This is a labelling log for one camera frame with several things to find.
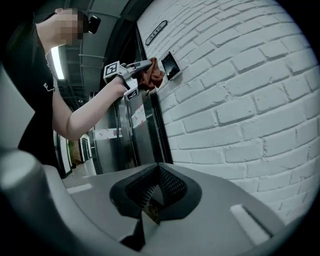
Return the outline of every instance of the ceiling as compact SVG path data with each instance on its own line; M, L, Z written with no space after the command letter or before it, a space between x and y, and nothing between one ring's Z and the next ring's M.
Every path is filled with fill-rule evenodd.
M48 0L34 12L36 23L43 21L57 8L77 8L87 14L89 19L92 15L101 19L95 34L86 33L83 40L59 47L64 74L64 80L58 81L59 91L73 111L89 100L90 92L99 91L105 63L115 61L115 52L120 50L119 46L123 44L129 27L136 23L151 2L152 0Z

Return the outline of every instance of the person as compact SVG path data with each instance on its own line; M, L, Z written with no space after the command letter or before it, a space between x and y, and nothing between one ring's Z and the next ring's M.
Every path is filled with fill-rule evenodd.
M60 8L43 22L26 22L22 27L7 44L2 61L12 82L35 111L18 148L34 155L43 165L56 167L62 176L53 130L70 141L79 140L124 95L124 81L114 78L92 100L72 112L60 95L48 59L53 47L81 39L88 32L88 17L76 9Z

